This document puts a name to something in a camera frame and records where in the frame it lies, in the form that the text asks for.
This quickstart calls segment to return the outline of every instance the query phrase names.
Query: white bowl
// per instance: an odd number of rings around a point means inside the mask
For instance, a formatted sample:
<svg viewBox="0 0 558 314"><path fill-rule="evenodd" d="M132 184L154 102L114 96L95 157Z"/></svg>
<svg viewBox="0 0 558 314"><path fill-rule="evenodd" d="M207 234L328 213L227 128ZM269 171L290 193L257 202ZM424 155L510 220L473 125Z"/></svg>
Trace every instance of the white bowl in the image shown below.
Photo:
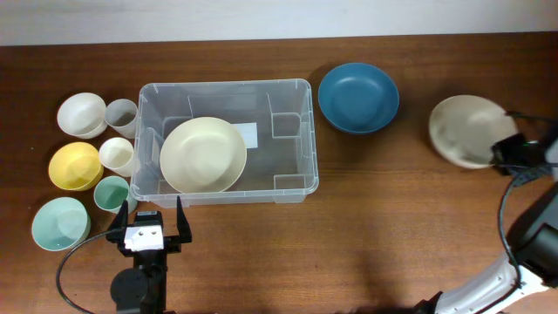
<svg viewBox="0 0 558 314"><path fill-rule="evenodd" d="M514 120L493 101L460 95L432 110L429 133L434 148L453 164L469 169L490 167L492 145L517 131Z"/></svg>
<svg viewBox="0 0 558 314"><path fill-rule="evenodd" d="M75 94L58 109L58 126L71 136L92 139L106 130L105 111L105 101L94 93Z"/></svg>
<svg viewBox="0 0 558 314"><path fill-rule="evenodd" d="M221 192L241 176L246 158L246 144L233 125L204 117L184 122L168 135L160 169L182 193Z"/></svg>
<svg viewBox="0 0 558 314"><path fill-rule="evenodd" d="M71 197L60 197L38 210L31 234L42 249L59 251L84 241L90 229L91 220L83 204Z"/></svg>

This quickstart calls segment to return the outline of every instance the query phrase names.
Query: brown tabletop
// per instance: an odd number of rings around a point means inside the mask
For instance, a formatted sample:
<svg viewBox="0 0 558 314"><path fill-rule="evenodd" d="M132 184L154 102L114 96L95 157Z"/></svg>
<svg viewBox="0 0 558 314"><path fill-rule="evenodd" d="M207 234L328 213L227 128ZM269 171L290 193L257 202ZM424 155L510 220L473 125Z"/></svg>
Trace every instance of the brown tabletop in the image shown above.
<svg viewBox="0 0 558 314"><path fill-rule="evenodd" d="M341 133L318 109L323 75L352 61L384 69L401 95L396 119L372 135ZM503 252L495 215L509 178L442 159L427 137L429 112L445 98L474 94L506 109L556 115L558 33L0 48L0 311L73 312L54 283L65 252L42 250L31 238L45 202L81 200L91 235L113 218L95 207L92 190L65 192L49 181L52 154L77 140L56 123L65 98L89 91L107 103L137 101L151 82L272 78L312 84L320 186L301 204L189 208L194 242L168 258L170 310L325 314L412 306L478 274ZM543 130L520 127L534 139ZM99 147L115 135L107 129L88 141ZM506 226L549 184L517 189ZM174 211L162 211L166 233L175 233ZM76 303L114 312L111 281L131 265L114 245L95 242L69 261L62 283ZM556 313L557 293L509 310Z"/></svg>

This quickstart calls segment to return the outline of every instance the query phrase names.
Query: yellow bowl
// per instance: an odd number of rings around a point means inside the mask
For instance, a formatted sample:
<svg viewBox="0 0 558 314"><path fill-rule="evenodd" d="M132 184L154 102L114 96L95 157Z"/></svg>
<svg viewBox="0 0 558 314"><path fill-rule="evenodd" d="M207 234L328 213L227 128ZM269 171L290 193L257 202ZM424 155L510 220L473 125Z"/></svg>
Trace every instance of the yellow bowl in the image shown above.
<svg viewBox="0 0 558 314"><path fill-rule="evenodd" d="M93 188L103 176L99 151L91 144L75 142L52 156L49 177L55 186L70 191Z"/></svg>

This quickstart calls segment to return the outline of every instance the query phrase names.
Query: mint green bowl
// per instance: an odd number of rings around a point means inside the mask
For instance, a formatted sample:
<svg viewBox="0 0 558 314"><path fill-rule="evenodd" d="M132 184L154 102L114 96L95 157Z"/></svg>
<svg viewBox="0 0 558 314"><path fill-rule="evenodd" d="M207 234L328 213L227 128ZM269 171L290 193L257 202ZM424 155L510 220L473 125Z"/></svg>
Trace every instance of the mint green bowl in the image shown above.
<svg viewBox="0 0 558 314"><path fill-rule="evenodd" d="M31 234L42 249L59 251L84 241L90 229L91 220L84 205L71 197L60 197L38 210Z"/></svg>

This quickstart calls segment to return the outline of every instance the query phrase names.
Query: cup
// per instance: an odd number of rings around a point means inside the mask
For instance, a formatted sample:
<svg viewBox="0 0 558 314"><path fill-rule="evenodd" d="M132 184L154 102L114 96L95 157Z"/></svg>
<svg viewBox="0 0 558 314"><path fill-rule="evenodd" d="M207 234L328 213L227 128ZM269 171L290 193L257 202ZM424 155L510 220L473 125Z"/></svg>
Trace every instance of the cup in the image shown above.
<svg viewBox="0 0 558 314"><path fill-rule="evenodd" d="M138 107L128 99L117 99L108 105L105 122L122 136L133 139L136 136Z"/></svg>
<svg viewBox="0 0 558 314"><path fill-rule="evenodd" d="M105 111L102 98L82 92L68 98L58 109L58 126L71 136L92 139L106 129Z"/></svg>
<svg viewBox="0 0 558 314"><path fill-rule="evenodd" d="M514 120L491 100L460 95L439 103L430 116L434 148L453 164L469 169L490 167L491 147L517 134Z"/></svg>
<svg viewBox="0 0 558 314"><path fill-rule="evenodd" d="M113 214L120 211L123 201L128 201L128 214L132 213L138 205L138 201L130 195L128 182L116 175L107 176L99 182L95 187L93 199L97 207Z"/></svg>
<svg viewBox="0 0 558 314"><path fill-rule="evenodd" d="M132 176L133 146L129 140L112 138L99 149L99 158L103 166L123 176Z"/></svg>
<svg viewBox="0 0 558 314"><path fill-rule="evenodd" d="M74 142L60 148L49 163L52 183L70 191L93 188L101 180L103 170L97 149L84 142Z"/></svg>
<svg viewBox="0 0 558 314"><path fill-rule="evenodd" d="M71 197L60 197L38 210L31 235L42 249L59 251L84 241L90 229L91 220L84 205Z"/></svg>

